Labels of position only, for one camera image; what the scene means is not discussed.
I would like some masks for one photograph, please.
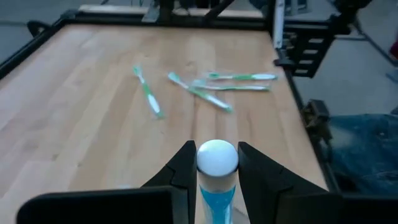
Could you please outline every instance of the wooden table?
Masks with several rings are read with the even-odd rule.
[[[140,187],[189,139],[246,141],[326,189],[267,32],[69,25],[0,81],[0,223],[46,192]],[[148,107],[141,64],[166,117]],[[268,72],[270,92],[218,92],[227,114],[167,79]],[[238,186],[236,223],[247,223]],[[197,223],[203,222],[197,192]]]

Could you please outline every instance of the white cap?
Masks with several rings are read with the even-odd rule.
[[[210,177],[225,177],[236,171],[238,152],[227,141],[210,140],[199,147],[197,165],[200,172]]]

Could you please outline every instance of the floor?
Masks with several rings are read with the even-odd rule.
[[[28,20],[52,23],[67,9],[102,0],[3,0],[0,1],[0,61],[5,60],[31,39]],[[327,19],[335,8],[327,0],[312,0],[311,12],[299,19]],[[110,0],[108,4],[130,5],[130,0]],[[379,48],[388,51],[398,30],[396,0],[373,1],[358,17],[363,30]],[[247,0],[235,0],[231,9],[253,10]],[[389,113],[398,105],[398,84],[385,74],[394,69],[369,42],[336,40],[315,78],[295,78],[304,101],[324,100],[332,115]]]

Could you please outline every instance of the cylinder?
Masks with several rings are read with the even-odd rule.
[[[224,140],[203,143],[197,151],[198,182],[207,224],[232,223],[238,152]]]

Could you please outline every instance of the toothbrush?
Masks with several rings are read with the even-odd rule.
[[[221,79],[233,79],[233,80],[275,80],[276,75],[258,73],[258,74],[235,74],[235,75],[220,75],[217,72],[210,72],[207,75],[208,78],[213,80]]]
[[[133,66],[133,71],[134,74],[139,78],[139,81],[142,84],[142,88],[144,89],[144,93],[146,95],[146,98],[148,100],[148,103],[152,110],[154,111],[156,117],[158,118],[163,118],[163,112],[160,109],[159,104],[157,103],[154,94],[150,90],[148,84],[145,82],[144,77],[142,77],[142,68],[140,66]]]
[[[181,78],[176,73],[170,72],[168,77],[169,77],[169,80],[172,80],[176,84],[179,84],[180,86],[182,86],[182,88],[188,90],[189,92],[200,96],[201,98],[209,101],[210,103],[214,103],[215,105],[219,106],[220,108],[223,108],[225,111],[227,111],[229,113],[232,112],[232,107],[229,104],[222,102],[221,100],[217,99],[215,96],[212,96],[212,95],[205,93],[203,91],[200,91],[200,90],[196,90],[192,86],[188,86],[187,84],[185,84],[184,82],[181,81]]]
[[[257,90],[257,91],[268,91],[269,85],[261,86],[261,85],[242,85],[242,86],[234,86],[234,85],[220,85],[220,86],[211,86],[206,85],[206,81],[204,80],[194,80],[192,82],[192,86],[197,88],[204,88],[207,90]]]

